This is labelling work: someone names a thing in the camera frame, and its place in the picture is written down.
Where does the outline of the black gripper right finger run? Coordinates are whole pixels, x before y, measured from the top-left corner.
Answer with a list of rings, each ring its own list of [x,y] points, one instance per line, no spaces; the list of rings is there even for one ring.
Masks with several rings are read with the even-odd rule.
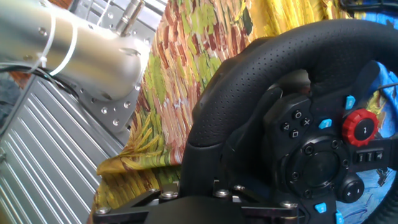
[[[223,223],[298,224],[299,208],[290,201],[274,203],[243,185],[229,186],[215,180],[213,198],[232,203],[234,211],[227,211]]]

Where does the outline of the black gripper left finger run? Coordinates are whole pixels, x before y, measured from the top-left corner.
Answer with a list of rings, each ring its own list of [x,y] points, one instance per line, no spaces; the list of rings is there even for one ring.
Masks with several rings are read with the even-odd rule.
[[[93,214],[93,223],[144,223],[157,205],[178,199],[178,182],[150,189],[119,208],[101,207]]]

